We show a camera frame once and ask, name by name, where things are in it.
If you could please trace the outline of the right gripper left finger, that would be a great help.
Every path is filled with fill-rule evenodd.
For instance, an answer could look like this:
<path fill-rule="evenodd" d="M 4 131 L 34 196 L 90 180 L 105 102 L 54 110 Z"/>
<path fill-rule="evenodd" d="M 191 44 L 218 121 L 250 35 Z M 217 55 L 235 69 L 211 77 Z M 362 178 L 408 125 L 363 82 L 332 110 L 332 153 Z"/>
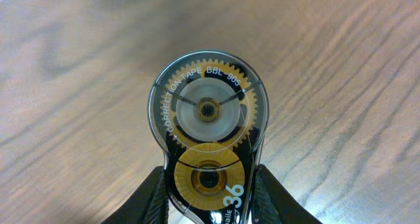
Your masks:
<path fill-rule="evenodd" d="M 169 199 L 163 166 L 155 167 L 142 184 L 102 224 L 168 224 Z"/>

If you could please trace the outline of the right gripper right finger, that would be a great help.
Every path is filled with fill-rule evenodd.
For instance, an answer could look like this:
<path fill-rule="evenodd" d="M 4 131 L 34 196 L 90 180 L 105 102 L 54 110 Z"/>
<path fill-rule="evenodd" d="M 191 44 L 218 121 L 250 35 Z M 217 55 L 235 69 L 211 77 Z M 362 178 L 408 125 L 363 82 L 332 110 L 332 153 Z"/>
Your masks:
<path fill-rule="evenodd" d="M 266 166 L 257 166 L 254 184 L 252 223 L 322 224 L 292 197 Z"/>

